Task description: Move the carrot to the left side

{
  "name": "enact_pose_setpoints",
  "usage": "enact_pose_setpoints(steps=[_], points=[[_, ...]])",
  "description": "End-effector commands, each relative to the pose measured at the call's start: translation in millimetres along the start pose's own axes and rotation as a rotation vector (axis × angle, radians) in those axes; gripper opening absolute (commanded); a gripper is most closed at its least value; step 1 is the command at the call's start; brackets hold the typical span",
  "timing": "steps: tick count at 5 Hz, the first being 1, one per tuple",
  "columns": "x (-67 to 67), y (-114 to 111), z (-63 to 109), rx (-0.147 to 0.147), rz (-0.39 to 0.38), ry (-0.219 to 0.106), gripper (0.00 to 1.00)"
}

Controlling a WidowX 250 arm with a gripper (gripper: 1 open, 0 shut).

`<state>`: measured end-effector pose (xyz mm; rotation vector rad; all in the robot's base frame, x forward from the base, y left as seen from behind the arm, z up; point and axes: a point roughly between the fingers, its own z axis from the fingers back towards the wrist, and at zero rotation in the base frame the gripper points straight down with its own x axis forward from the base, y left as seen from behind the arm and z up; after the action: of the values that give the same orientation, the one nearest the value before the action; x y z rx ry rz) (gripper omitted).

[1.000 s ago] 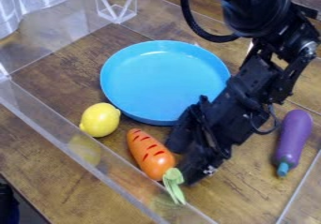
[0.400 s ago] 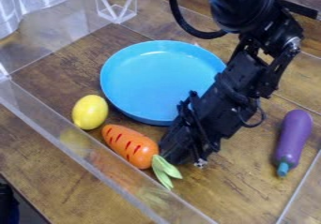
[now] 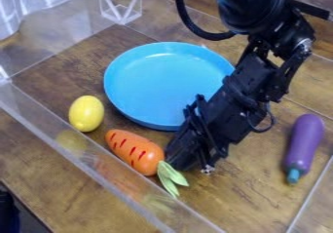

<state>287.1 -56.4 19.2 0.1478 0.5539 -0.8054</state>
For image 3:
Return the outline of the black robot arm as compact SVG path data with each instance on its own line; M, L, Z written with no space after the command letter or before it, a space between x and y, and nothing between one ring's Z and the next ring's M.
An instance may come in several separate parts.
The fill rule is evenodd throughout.
M184 109L185 122L166 146L166 162L178 171L194 166L210 173L229 145L249 133L264 133L257 125L273 120L269 103L289 92L294 74L310 55L314 31L299 10L286 0L216 0L226 32L212 33L192 21L185 1L176 0L186 28L198 37L220 41L237 34L249 44L233 73L212 98L194 97Z

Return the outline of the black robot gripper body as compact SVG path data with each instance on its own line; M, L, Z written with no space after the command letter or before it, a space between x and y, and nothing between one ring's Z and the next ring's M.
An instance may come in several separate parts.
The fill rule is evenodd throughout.
M220 89L210 100L197 95L185 109L184 149L197 159L226 158L229 144L237 144L250 132L272 128L257 127L265 117L272 117L269 104L240 92Z

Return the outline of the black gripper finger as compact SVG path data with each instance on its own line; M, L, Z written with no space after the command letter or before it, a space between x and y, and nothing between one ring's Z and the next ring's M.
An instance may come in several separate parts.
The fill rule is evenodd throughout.
M214 171L216 163L228 157L228 146L208 145L194 143L192 145L193 166L200 167L200 171L209 175Z
M188 171L197 167L193 166L194 158L192 155L194 143L204 143L202 136L192 123L186 121L165 148L166 162L177 171Z

